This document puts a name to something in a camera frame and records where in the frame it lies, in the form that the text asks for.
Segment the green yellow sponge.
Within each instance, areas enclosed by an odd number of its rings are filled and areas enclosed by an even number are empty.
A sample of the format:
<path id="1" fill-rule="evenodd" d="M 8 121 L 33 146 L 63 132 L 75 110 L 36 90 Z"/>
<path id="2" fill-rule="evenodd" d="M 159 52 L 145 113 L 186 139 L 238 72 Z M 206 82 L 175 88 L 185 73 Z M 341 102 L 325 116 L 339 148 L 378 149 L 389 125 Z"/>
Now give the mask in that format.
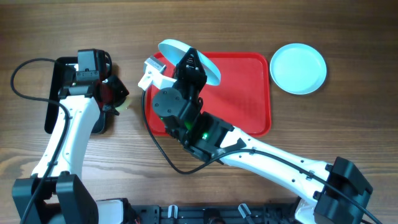
<path id="1" fill-rule="evenodd" d="M 131 104 L 131 99 L 130 97 L 126 97 L 126 99 L 124 100 L 124 102 L 119 105 L 118 107 L 115 107 L 116 111 L 118 113 L 121 113 L 122 111 L 128 109 L 129 105 Z"/>

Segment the light blue plate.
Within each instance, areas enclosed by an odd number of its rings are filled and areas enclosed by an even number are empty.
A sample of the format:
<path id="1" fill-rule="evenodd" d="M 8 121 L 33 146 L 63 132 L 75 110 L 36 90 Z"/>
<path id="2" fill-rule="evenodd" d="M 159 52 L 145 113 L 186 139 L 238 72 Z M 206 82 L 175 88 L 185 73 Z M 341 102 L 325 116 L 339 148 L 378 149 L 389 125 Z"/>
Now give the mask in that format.
<path id="1" fill-rule="evenodd" d="M 177 65 L 191 48 L 190 45 L 175 39 L 165 39 L 159 45 L 160 53 L 173 65 Z M 218 67 L 203 53 L 197 50 L 200 62 L 207 75 L 207 85 L 218 86 L 221 83 L 221 72 Z"/>
<path id="2" fill-rule="evenodd" d="M 317 91 L 327 76 L 323 56 L 313 47 L 301 43 L 278 49 L 271 58 L 269 69 L 274 83 L 294 95 Z"/>

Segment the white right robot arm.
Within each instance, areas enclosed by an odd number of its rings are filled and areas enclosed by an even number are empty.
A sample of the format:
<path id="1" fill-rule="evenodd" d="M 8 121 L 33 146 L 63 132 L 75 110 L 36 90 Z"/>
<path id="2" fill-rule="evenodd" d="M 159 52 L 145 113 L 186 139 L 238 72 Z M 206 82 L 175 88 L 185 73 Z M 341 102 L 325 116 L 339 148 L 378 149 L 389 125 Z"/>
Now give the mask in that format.
<path id="1" fill-rule="evenodd" d="M 299 197 L 294 218 L 300 223 L 360 223 L 369 215 L 373 187 L 349 160 L 333 164 L 305 159 L 254 139 L 240 128 L 202 111 L 200 92 L 218 85 L 220 71 L 191 46 L 159 45 L 175 66 L 163 78 L 152 107 L 166 132 L 204 166 L 218 161 L 269 179 Z"/>

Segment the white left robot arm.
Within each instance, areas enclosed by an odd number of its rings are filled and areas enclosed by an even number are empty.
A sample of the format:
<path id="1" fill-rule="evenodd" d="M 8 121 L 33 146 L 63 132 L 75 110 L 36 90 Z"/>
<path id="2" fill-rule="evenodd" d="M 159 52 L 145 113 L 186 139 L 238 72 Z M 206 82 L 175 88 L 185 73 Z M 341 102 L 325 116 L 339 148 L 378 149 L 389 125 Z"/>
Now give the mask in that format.
<path id="1" fill-rule="evenodd" d="M 59 89 L 58 116 L 50 141 L 12 196 L 22 223 L 127 223 L 134 212 L 125 198 L 96 201 L 81 181 L 88 140 L 101 113 L 118 114 L 129 92 L 112 75 L 76 79 Z"/>

